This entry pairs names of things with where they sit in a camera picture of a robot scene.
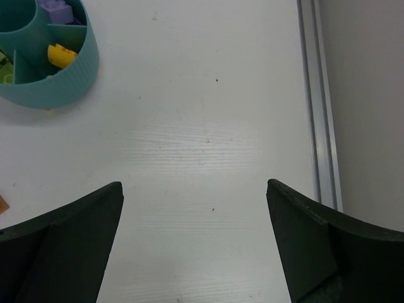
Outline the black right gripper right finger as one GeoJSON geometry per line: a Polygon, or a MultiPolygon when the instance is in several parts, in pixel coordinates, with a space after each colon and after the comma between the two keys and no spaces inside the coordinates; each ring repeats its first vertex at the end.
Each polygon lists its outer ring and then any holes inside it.
{"type": "Polygon", "coordinates": [[[270,179],[267,202],[292,302],[403,302],[403,232],[270,179]]]}

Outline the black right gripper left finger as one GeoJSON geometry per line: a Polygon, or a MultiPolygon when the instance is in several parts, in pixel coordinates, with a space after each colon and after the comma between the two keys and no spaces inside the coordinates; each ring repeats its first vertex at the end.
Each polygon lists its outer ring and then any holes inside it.
{"type": "Polygon", "coordinates": [[[112,182],[1,230],[1,302],[96,302],[123,206],[112,182]]]}

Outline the light green lego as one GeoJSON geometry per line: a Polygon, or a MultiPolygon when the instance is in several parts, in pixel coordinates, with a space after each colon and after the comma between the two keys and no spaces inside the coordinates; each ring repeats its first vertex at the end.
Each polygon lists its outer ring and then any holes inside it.
{"type": "Polygon", "coordinates": [[[0,52],[0,81],[1,84],[13,84],[14,67],[9,58],[0,52]]]}

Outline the purple square lego brick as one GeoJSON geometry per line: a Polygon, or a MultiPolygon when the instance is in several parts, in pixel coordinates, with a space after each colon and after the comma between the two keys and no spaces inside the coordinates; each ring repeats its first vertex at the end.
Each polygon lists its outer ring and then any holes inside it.
{"type": "Polygon", "coordinates": [[[63,0],[38,0],[50,24],[66,25],[74,21],[73,9],[63,0]]]}

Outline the purple curved lego brick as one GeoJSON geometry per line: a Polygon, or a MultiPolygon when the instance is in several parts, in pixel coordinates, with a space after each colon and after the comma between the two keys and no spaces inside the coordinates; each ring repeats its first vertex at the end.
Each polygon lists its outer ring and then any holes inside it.
{"type": "Polygon", "coordinates": [[[80,25],[80,26],[82,26],[84,24],[79,19],[74,17],[73,22],[71,22],[71,25],[80,25]]]}

